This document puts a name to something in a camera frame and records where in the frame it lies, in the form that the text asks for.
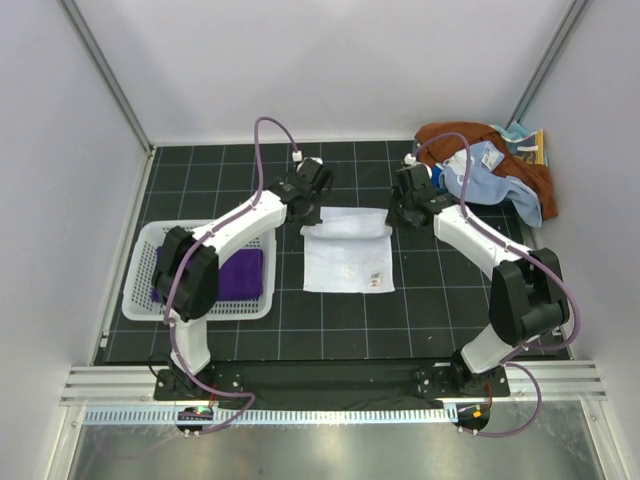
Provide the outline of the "white towel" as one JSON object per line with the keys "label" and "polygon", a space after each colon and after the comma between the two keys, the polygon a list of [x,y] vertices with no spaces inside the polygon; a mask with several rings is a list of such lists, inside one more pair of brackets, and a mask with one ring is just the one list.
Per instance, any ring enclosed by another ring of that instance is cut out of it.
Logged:
{"label": "white towel", "polygon": [[324,207],[321,222],[304,226],[303,290],[311,293],[384,294],[395,290],[392,228],[387,211]]}

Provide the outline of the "purple towel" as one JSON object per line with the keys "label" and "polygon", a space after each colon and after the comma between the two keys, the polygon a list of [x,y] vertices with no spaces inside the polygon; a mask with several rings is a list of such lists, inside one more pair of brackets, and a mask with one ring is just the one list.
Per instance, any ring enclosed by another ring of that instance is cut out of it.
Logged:
{"label": "purple towel", "polygon": [[218,301],[255,300],[263,293],[263,251],[241,249],[222,266],[214,260],[213,267],[197,267],[197,255],[192,254],[182,271],[174,304],[194,287],[195,300],[209,307]]}

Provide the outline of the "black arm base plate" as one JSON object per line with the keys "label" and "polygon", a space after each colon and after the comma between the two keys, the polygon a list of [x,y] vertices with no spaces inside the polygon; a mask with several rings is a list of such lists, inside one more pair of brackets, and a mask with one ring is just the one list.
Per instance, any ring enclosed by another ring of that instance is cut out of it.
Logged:
{"label": "black arm base plate", "polygon": [[157,400],[234,402],[235,395],[252,393],[263,409],[347,410],[398,405],[413,400],[506,398],[506,372],[497,367],[471,375],[461,366],[429,359],[240,361],[213,362],[194,379],[179,367],[157,374]]}

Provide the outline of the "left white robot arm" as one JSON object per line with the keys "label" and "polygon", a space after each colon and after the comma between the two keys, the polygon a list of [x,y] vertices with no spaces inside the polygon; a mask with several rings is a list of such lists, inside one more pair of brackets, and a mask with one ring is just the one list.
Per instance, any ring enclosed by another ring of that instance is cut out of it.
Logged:
{"label": "left white robot arm", "polygon": [[176,386],[190,400],[217,392],[204,370],[211,361],[205,316],[219,299],[221,267],[249,241],[285,223],[320,224],[322,202],[334,183],[333,172],[314,157],[298,161],[270,185],[263,169],[258,172],[256,192],[235,209],[193,231],[170,229],[152,276],[164,303],[172,363],[181,370]]}

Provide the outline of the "white plastic mesh basket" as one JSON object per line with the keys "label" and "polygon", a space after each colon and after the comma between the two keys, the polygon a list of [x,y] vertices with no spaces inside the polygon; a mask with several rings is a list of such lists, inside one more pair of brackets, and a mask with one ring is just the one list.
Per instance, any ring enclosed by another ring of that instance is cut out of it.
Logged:
{"label": "white plastic mesh basket", "polygon": [[[162,246],[166,233],[180,226],[192,231],[208,220],[165,220],[145,225],[134,245],[130,266],[123,287],[122,313],[132,321],[160,322],[165,306],[152,299],[152,276],[157,263],[157,249]],[[220,301],[205,316],[207,321],[248,321],[265,317],[271,310],[275,290],[277,240],[275,230],[263,233],[249,241],[245,248],[263,252],[263,293],[257,299]]]}

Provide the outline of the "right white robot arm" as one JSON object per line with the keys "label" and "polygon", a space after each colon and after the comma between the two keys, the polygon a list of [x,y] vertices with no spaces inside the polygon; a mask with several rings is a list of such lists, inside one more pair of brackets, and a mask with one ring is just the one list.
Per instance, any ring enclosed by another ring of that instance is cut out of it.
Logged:
{"label": "right white robot arm", "polygon": [[395,176],[386,223],[431,231],[490,280],[489,323],[453,354],[447,373],[452,390],[473,396],[503,360],[569,320],[559,259],[547,248],[511,242],[453,195],[439,194],[426,166],[403,166]]}

